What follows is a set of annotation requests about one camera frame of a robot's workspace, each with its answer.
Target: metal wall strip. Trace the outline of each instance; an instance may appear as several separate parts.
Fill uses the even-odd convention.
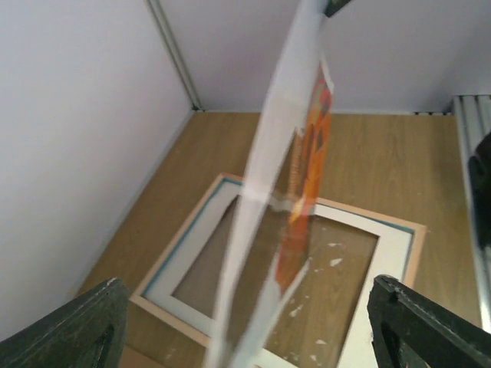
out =
[[[474,211],[472,188],[470,185],[467,162],[476,146],[484,138],[489,121],[481,120],[486,115],[479,102],[485,98],[476,96],[456,96],[453,98],[453,111],[456,116],[459,134],[460,158],[462,162],[464,189],[466,193],[467,215],[470,222],[470,241],[473,251],[474,268],[476,272],[476,286],[479,294],[479,307],[483,330],[491,333],[491,248],[479,246],[476,227],[476,213]]]
[[[486,135],[491,132],[491,96],[478,96],[477,104],[479,106],[481,122],[483,123],[483,131]]]
[[[198,93],[194,87],[193,80],[191,79],[179,47],[177,46],[165,12],[160,4],[160,0],[147,0],[147,4],[150,9],[150,14],[153,16],[153,19],[157,24],[160,37],[162,38],[162,41],[170,54],[170,58],[174,63],[174,67],[176,68],[180,80],[183,83],[184,89],[186,90],[186,93],[193,104],[193,109],[203,110],[203,106],[199,101]]]

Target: glass pane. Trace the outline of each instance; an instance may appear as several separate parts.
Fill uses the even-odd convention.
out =
[[[284,226],[289,213],[275,211],[271,206],[265,210],[234,294],[226,335],[228,353],[237,347],[255,312],[259,293],[282,240],[282,233],[278,230]]]
[[[176,299],[208,317],[213,317],[216,289],[236,203],[237,199],[230,203],[212,236],[173,292]]]
[[[377,236],[315,216],[311,267],[266,348],[299,367],[336,367]]]

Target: orange printed image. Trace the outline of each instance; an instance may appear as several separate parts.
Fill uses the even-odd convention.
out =
[[[308,257],[308,228],[311,211],[319,194],[331,117],[331,91],[321,67],[305,119],[303,135],[295,134],[288,198],[293,200],[280,245],[275,280],[282,294]]]

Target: wooden picture frame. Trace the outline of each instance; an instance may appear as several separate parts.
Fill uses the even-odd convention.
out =
[[[199,256],[230,202],[239,194],[241,183],[242,179],[238,176],[225,173],[218,175],[130,297],[130,301],[203,346],[207,346],[209,342],[211,318],[182,301],[174,300],[172,293]],[[377,366],[370,344],[371,325],[366,308],[373,279],[378,274],[390,274],[411,287],[416,277],[426,227],[327,199],[318,199],[315,215],[359,228],[378,237],[338,368]],[[271,328],[277,323],[282,306],[300,284],[307,269],[308,262],[282,298]],[[143,297],[163,271],[165,283],[161,283],[163,289],[160,292],[163,293],[165,309]],[[255,364],[261,368],[294,367],[266,349],[262,349],[256,357]]]

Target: wooden floor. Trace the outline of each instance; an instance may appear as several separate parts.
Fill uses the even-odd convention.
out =
[[[81,291],[114,276],[133,290],[216,175],[242,175],[258,117],[195,114]],[[426,225],[415,289],[479,324],[452,117],[333,116],[320,194]],[[279,341],[285,348],[275,348],[275,341],[270,339],[270,349],[278,353],[288,351],[289,344],[302,343]],[[127,344],[169,368],[198,367],[203,356],[202,347],[133,305]]]

